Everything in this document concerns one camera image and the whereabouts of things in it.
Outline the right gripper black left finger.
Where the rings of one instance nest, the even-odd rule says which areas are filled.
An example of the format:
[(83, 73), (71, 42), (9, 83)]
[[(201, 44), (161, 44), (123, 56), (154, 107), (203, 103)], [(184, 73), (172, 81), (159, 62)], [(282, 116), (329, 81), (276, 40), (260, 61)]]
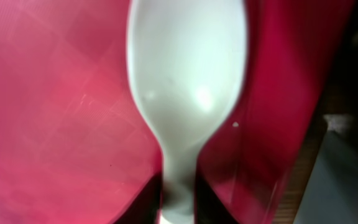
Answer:
[(156, 224), (160, 209), (162, 173), (155, 174), (112, 224)]

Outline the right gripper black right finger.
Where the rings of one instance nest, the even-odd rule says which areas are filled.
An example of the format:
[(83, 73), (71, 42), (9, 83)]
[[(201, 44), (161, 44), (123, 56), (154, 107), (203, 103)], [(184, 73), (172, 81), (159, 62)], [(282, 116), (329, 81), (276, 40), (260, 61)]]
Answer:
[(239, 224), (200, 174), (195, 182), (195, 223)]

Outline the white plastic spoon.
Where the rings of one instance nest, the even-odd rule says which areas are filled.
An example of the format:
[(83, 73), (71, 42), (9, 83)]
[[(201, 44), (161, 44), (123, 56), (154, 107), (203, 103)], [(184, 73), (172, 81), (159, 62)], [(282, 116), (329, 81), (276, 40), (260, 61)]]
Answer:
[(159, 223), (196, 221), (198, 156), (239, 99), (247, 43), (243, 0), (130, 3), (130, 91), (162, 152)]

